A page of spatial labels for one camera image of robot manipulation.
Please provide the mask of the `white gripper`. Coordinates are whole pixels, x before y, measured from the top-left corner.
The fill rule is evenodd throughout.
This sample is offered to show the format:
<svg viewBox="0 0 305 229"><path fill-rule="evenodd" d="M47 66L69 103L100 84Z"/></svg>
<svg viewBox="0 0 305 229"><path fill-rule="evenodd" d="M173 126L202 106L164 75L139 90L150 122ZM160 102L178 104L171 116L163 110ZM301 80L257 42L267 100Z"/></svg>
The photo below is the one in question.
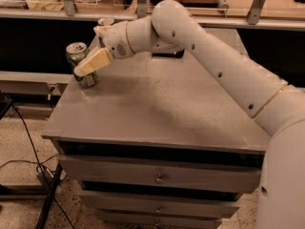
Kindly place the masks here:
<svg viewBox="0 0 305 229"><path fill-rule="evenodd" d="M102 38L106 48L95 47L74 68L74 73L77 76L86 76L109 65L113 57L122 59L134 56L127 37L127 26L127 21L111 26L95 26L93 30Z"/></svg>

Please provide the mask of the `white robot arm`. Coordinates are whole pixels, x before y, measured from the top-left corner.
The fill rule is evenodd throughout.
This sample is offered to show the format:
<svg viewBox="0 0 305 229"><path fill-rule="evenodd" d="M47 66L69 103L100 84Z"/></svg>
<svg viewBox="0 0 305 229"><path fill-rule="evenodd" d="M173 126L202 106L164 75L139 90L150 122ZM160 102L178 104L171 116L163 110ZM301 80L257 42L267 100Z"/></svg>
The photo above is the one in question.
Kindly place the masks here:
<svg viewBox="0 0 305 229"><path fill-rule="evenodd" d="M104 47L75 68L85 76L113 59L184 49L272 138L263 161L255 229L305 229L305 93L207 33L180 3L150 16L97 26Z"/></svg>

